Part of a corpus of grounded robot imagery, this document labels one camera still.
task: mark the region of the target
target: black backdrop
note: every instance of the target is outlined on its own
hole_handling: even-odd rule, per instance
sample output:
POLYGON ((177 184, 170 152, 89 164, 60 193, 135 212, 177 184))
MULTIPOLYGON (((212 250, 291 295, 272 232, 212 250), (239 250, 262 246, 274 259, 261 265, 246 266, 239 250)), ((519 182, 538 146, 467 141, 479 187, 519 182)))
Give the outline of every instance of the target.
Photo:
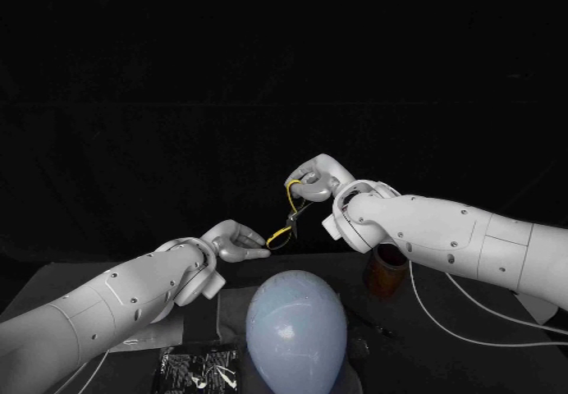
MULTIPOLYGON (((359 10, 249 34, 158 2, 1 7, 10 259, 120 261, 226 218, 268 237, 282 182, 318 153, 404 194, 568 223, 553 11, 359 10)), ((281 253, 349 250, 329 207, 281 253)))

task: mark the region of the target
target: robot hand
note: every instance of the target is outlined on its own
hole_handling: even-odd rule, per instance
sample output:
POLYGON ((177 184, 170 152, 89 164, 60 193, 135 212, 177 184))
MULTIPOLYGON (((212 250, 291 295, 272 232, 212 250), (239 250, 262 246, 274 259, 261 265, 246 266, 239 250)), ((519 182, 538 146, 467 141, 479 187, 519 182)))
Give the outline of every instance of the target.
POLYGON ((295 183, 290 188, 293 197, 303 197, 316 202, 326 201, 331 195, 334 197, 343 187, 355 181, 353 175, 326 154, 317 155, 295 168, 284 187, 293 179, 301 181, 301 184, 295 183))
POLYGON ((267 244, 264 238, 235 220, 225 220, 213 226, 202 240, 229 263, 269 256, 269 250, 262 249, 267 244))

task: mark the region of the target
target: light blue balloon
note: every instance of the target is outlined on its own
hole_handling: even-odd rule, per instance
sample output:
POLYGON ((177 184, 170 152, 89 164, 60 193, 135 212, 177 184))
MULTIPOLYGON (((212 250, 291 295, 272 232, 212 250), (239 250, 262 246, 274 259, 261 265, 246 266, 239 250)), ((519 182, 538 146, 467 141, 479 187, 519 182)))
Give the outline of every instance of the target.
POLYGON ((327 394, 347 345, 339 296, 306 271, 274 275, 254 293, 246 314, 248 352, 275 394, 327 394))

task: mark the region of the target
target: dark table surface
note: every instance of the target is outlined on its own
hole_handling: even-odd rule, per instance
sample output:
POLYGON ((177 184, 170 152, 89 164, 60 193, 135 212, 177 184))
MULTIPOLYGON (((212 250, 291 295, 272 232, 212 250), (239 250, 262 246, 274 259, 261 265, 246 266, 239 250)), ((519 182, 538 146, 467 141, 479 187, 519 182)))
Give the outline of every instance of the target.
MULTIPOLYGON (((555 346, 493 348, 451 337, 427 317, 409 277, 393 297, 379 300, 367 294, 362 273, 369 254, 272 255, 268 259, 228 264, 219 271, 226 288, 258 286, 277 273, 301 269, 318 275, 340 293, 349 309, 395 332, 396 339, 360 328, 370 355, 352 362, 363 390, 375 392, 568 392, 568 360, 555 346)), ((36 308, 73 290, 115 263, 52 263, 30 279, 0 322, 36 308)), ((549 341, 543 332, 507 322, 483 311, 461 295, 438 271, 414 265, 414 276, 422 302, 435 319, 461 336, 489 342, 549 341)), ((479 301, 500 313, 533 321, 512 293, 493 285, 457 278, 479 301)), ((183 340, 216 339, 216 300, 199 297, 183 307, 186 316, 183 340)), ((158 350, 112 353, 83 393, 147 393, 156 371, 158 350)), ((96 357, 81 375, 89 376, 96 357)), ((76 392, 86 378, 76 379, 63 392, 76 392)))

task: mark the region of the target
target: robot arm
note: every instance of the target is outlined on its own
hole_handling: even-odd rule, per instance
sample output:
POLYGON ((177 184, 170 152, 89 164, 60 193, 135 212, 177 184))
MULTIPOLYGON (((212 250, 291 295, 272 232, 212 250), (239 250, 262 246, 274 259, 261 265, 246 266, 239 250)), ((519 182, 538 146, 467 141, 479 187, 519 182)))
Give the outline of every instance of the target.
MULTIPOLYGON (((334 163, 330 171, 321 167, 317 171, 333 177, 337 166, 334 163)), ((295 194, 306 199, 324 195, 314 190, 314 168, 300 169, 293 175, 308 174, 313 183, 295 184, 295 194)), ((331 193, 327 186, 327 197, 331 193)), ((360 253, 379 243, 392 243, 415 263, 568 309, 568 230, 504 218, 453 201, 399 195, 382 182, 353 180, 333 196, 333 213, 323 226, 360 253)))
POLYGON ((268 257, 261 236, 232 220, 173 240, 112 267, 69 294, 0 324, 0 392, 39 393, 147 324, 174 303, 209 299, 225 285, 216 258, 268 257))

